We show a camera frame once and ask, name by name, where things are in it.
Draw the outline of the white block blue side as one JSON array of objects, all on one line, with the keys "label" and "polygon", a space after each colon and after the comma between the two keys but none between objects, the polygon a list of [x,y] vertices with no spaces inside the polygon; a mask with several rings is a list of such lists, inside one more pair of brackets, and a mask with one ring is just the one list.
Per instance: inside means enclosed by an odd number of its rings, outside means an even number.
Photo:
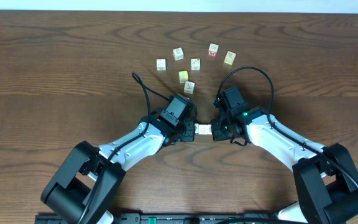
[{"label": "white block blue side", "polygon": [[199,124],[199,135],[210,135],[209,124]]}]

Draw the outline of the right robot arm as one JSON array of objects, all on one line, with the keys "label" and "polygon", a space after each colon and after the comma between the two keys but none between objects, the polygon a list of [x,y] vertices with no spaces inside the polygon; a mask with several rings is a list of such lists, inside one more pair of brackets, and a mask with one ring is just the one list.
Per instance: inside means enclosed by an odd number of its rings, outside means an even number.
[{"label": "right robot arm", "polygon": [[219,109],[215,141],[237,138],[268,151],[293,173],[298,201],[261,223],[345,223],[358,215],[358,171],[341,144],[309,141],[269,111],[248,106]]}]

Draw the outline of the white block red side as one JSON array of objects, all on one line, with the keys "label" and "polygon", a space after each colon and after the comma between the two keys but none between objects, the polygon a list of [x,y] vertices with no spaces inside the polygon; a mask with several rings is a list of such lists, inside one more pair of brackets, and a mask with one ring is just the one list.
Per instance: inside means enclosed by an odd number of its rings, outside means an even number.
[{"label": "white block red side", "polygon": [[213,134],[211,124],[209,125],[209,131],[208,131],[208,132],[209,132],[209,134],[211,134],[211,135]]}]

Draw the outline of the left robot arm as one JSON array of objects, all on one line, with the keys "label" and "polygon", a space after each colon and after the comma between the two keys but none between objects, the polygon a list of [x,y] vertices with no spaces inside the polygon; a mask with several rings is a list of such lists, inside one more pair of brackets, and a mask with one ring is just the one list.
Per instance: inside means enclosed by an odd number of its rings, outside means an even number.
[{"label": "left robot arm", "polygon": [[67,223],[112,223],[109,206],[126,172],[173,142],[192,142],[193,118],[145,116],[135,130],[111,143],[77,144],[41,194]]}]

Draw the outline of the apple block blue side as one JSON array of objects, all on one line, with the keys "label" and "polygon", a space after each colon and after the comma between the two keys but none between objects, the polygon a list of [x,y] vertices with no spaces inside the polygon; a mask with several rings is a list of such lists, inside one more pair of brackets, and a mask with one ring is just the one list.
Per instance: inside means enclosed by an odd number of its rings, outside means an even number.
[{"label": "apple block blue side", "polygon": [[195,134],[199,134],[199,124],[195,123]]}]

